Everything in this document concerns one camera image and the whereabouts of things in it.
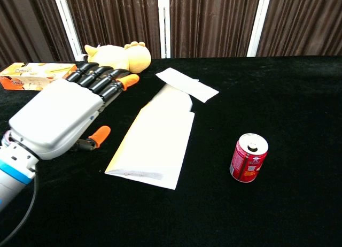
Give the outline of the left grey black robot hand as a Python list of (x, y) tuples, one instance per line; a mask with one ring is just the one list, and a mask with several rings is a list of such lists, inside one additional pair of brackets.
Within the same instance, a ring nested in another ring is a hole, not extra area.
[(138, 81), (127, 69), (84, 63), (67, 78), (48, 84), (9, 120), (9, 139), (40, 160), (61, 156)]

